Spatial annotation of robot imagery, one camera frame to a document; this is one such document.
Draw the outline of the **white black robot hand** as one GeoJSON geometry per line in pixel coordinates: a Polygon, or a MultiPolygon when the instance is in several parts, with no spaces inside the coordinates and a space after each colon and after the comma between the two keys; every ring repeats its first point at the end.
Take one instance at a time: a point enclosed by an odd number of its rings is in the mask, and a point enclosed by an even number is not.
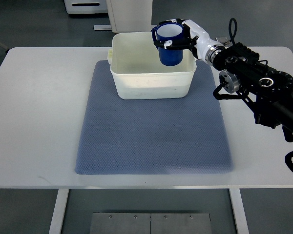
{"type": "Polygon", "coordinates": [[[175,22],[183,28],[183,39],[177,40],[177,49],[191,51],[196,59],[203,60],[208,65],[212,65],[217,53],[224,50],[221,43],[212,40],[201,26],[190,19],[169,19],[159,25],[166,22],[175,22]]]}

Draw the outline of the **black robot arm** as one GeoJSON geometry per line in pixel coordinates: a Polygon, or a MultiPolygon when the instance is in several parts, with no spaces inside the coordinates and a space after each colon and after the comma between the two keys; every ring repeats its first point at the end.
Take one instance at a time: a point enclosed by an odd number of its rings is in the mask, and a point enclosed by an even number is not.
{"type": "Polygon", "coordinates": [[[213,56],[220,84],[213,91],[217,100],[242,100],[254,114],[256,124],[274,129],[280,125],[287,142],[293,142],[293,77],[268,66],[267,60],[235,42],[237,21],[229,21],[232,45],[213,56]]]}

